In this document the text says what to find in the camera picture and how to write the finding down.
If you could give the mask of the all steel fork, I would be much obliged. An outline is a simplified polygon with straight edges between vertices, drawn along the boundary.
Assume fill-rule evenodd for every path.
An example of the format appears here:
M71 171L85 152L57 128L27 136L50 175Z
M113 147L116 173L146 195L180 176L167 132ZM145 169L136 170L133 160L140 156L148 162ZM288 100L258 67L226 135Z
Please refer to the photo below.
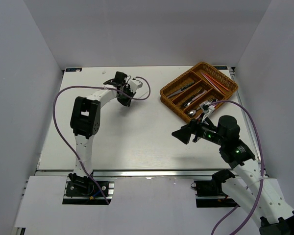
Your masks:
M188 98L188 99L182 104L182 107L188 107L188 106L190 105L190 103L193 102L193 100L196 99L196 97L197 97L198 95L201 94L201 91L202 91L202 90L203 90L203 88L200 88L196 94L194 94L194 95L192 95L190 98Z

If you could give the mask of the patterned handle steel knife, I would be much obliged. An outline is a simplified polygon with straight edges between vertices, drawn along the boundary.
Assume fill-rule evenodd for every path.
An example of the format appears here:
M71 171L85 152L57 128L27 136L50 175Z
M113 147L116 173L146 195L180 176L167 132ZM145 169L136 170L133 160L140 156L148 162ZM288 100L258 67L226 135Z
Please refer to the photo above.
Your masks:
M183 86L182 88L178 89L177 91L175 91L175 92L173 92L172 94L170 94L169 96L167 96L167 98L171 98L171 97L173 97L173 96L176 96L176 95L182 93L184 90L190 88L190 87L191 87L192 85L194 85L194 84L195 84L195 82L192 82L192 83L189 83L189 84Z

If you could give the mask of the pink handle knife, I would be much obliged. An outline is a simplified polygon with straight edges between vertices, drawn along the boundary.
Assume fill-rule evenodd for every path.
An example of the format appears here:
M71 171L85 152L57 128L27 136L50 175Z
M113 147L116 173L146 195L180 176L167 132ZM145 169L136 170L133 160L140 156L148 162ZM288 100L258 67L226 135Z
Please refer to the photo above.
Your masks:
M195 84L195 82L189 83L189 84L183 86L179 91L182 92L182 91L184 91L185 89L191 87L191 86L194 85L194 84Z

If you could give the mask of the patterned handle steel spoon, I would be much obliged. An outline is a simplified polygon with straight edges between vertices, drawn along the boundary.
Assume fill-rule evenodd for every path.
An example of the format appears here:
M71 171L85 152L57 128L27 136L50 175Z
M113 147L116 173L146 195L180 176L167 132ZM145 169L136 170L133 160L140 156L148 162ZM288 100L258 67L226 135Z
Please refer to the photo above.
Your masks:
M202 111L203 111L202 108L201 108L200 106L198 106L198 107L196 107L195 109L190 110L190 111L187 113L187 115L188 115L189 117L193 117L193 116L195 116L198 112L202 112Z

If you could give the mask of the pink handle fork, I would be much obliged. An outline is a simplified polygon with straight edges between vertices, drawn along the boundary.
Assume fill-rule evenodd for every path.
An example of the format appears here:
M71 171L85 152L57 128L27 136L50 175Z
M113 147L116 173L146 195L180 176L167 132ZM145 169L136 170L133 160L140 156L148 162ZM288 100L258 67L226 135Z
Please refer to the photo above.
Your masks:
M202 93L199 93L197 95L195 95L193 98L190 99L190 101L188 101L185 106L188 107L192 102L194 102L196 99L200 98L202 95L204 95L207 92L207 90L204 90Z

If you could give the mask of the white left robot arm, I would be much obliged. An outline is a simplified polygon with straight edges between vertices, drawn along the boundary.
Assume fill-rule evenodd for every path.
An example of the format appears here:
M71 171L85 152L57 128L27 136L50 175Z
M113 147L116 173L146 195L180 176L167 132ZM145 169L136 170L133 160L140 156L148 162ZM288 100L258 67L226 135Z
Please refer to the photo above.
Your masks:
M92 146L100 127L101 108L113 99L123 106L130 106L131 99L142 86L141 81L127 79L125 73L118 71L113 79L104 82L102 89L75 99L70 127L75 138L77 158L69 179L82 195L89 195L94 189L94 183L89 177L93 173Z

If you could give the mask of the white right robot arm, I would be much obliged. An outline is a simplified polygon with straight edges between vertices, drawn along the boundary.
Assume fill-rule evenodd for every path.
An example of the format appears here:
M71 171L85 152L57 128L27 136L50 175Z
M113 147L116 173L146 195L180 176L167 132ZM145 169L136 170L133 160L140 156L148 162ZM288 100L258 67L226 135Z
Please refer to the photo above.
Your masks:
M240 139L240 127L232 116L219 118L217 126L211 121L191 120L172 132L172 136L188 144L204 139L220 146L223 160L230 170L213 174L212 191L230 196L242 209L249 212L262 235L294 235L294 209L262 175L261 168L249 147Z

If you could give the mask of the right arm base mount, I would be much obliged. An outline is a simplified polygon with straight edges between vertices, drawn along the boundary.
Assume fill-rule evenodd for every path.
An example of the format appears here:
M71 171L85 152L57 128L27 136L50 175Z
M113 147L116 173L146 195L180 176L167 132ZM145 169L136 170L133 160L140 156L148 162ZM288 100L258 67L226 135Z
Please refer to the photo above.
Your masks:
M228 169L220 170L211 176L210 180L196 180L191 183L191 189L196 193L197 208L233 208L238 204L222 189L222 183L235 175Z

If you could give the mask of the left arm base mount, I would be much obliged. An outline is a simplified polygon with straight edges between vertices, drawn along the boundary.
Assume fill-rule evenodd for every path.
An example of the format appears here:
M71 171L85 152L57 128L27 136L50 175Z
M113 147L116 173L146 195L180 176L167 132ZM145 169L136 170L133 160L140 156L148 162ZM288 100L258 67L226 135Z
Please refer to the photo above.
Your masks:
M114 182L97 181L89 177L70 173L65 185L63 205L104 205L107 206L113 196Z

